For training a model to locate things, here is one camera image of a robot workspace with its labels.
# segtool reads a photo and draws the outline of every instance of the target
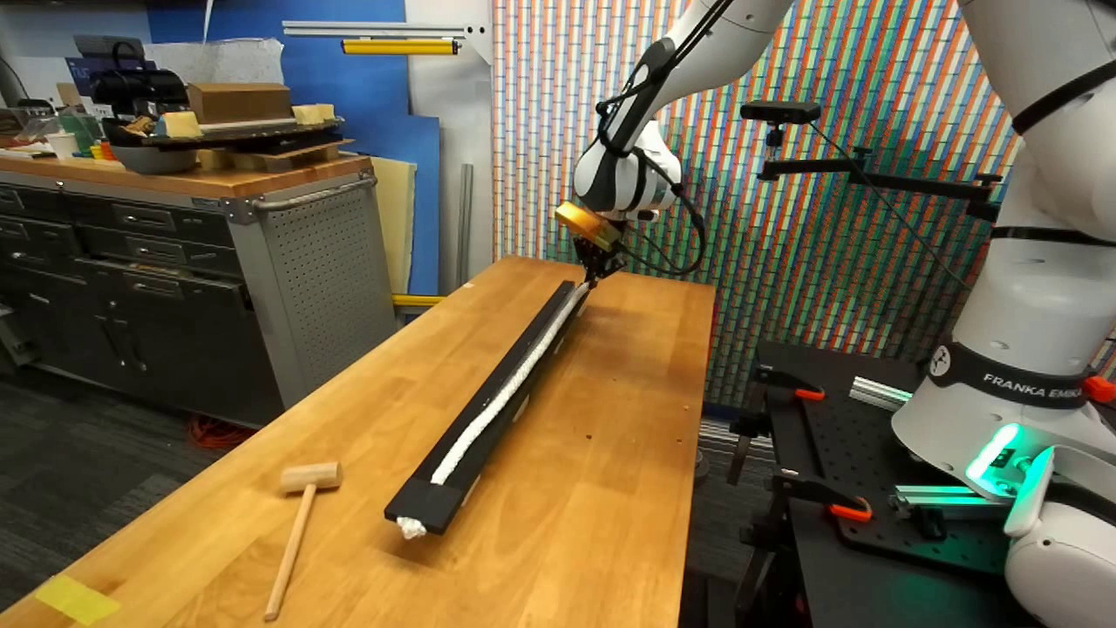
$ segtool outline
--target floor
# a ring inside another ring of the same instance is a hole
[[[740,531],[768,502],[772,473],[772,458],[761,453],[729,486],[729,453],[729,441],[701,439],[690,570],[701,576],[709,624],[731,624],[731,593],[750,557]],[[215,458],[193,441],[175,411],[36,368],[0,375],[0,607]]]

